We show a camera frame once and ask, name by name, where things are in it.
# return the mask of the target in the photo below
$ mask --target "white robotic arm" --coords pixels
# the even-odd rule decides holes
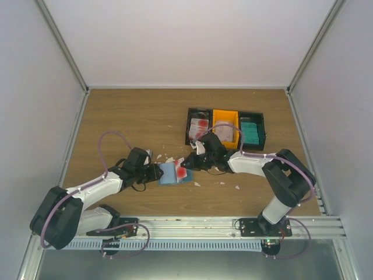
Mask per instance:
[[[56,249],[62,249],[76,235],[117,226],[120,214],[110,206],[86,209],[127,187],[135,189],[135,183],[145,186],[148,182],[159,180],[163,171],[158,165],[150,163],[149,158],[145,150],[133,148],[127,159],[121,159],[94,180],[66,190],[53,187],[34,215],[30,229]]]
[[[316,183],[315,177],[287,149],[268,155],[246,156],[238,150],[227,150],[212,132],[195,141],[192,147],[196,152],[191,153],[181,165],[187,169],[209,170],[212,166],[217,166],[220,171],[228,173],[249,173],[267,178],[275,196],[258,216],[259,226],[265,235],[276,230],[279,221],[309,191],[309,183],[303,176],[312,185]],[[286,175],[284,171],[288,170],[290,174]]]

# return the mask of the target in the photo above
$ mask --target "paper scrap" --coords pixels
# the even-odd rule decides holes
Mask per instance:
[[[170,157],[170,158],[167,158],[166,157],[166,163],[169,163],[169,162],[174,162],[175,160],[174,160],[174,158],[173,157]]]

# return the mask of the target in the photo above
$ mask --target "wooden surface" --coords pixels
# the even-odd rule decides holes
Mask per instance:
[[[153,162],[188,156],[192,151],[184,145],[188,107],[262,112],[267,132],[264,152],[288,148],[305,163],[283,90],[92,90],[64,187],[82,184],[102,174],[97,141],[108,130],[119,131],[132,146],[151,149]],[[103,139],[102,150],[108,166],[129,153],[116,135]],[[153,182],[145,192],[127,188],[100,203],[112,206],[122,215],[255,216],[273,197],[266,179],[250,174],[213,176],[199,171],[193,173],[193,181],[200,187],[193,182],[169,186]],[[293,215],[319,215],[316,200],[302,205]]]

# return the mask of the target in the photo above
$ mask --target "white wall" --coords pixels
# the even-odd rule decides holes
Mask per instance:
[[[1,279],[17,277],[82,94],[34,2],[0,1]]]
[[[294,89],[331,214],[372,279],[373,2],[347,1]]]
[[[288,86],[333,0],[46,0],[91,87]]]

